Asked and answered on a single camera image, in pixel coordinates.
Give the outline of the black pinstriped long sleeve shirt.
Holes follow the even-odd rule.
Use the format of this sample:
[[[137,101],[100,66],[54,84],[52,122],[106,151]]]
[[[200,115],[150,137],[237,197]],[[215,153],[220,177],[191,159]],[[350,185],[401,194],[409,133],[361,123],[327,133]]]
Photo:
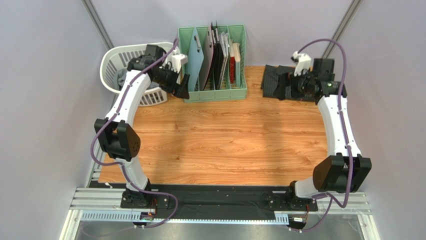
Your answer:
[[[276,90],[279,82],[279,76],[282,74],[288,74],[294,69],[293,66],[272,66],[266,65],[263,72],[261,89],[263,90],[262,96],[264,98],[276,98],[274,96],[274,91]],[[290,95],[289,89],[287,88],[286,100],[292,101],[304,101],[304,102],[315,102],[315,99],[311,96],[302,96],[302,97],[292,97]]]

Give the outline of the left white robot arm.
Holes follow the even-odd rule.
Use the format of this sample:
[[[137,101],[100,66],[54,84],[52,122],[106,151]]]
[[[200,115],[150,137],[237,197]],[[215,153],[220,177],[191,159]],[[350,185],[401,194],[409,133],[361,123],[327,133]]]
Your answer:
[[[178,40],[141,44],[124,65],[124,82],[111,110],[94,123],[96,135],[91,145],[101,150],[120,167],[126,182],[123,199],[148,204],[154,197],[151,184],[139,161],[141,139],[133,129],[136,111],[151,83],[161,90],[188,100],[189,74],[181,76],[188,58],[178,49]]]

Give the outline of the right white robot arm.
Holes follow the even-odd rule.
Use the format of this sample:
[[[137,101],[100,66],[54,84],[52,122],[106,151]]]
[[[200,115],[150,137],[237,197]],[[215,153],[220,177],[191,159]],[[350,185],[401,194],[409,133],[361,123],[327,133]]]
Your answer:
[[[327,141],[327,157],[313,170],[312,176],[291,184],[295,197],[314,199],[332,192],[349,194],[361,187],[372,169],[354,139],[348,116],[348,99],[343,81],[335,80],[335,61],[331,58],[292,57],[295,68],[278,78],[274,94],[280,100],[311,97],[321,114]]]

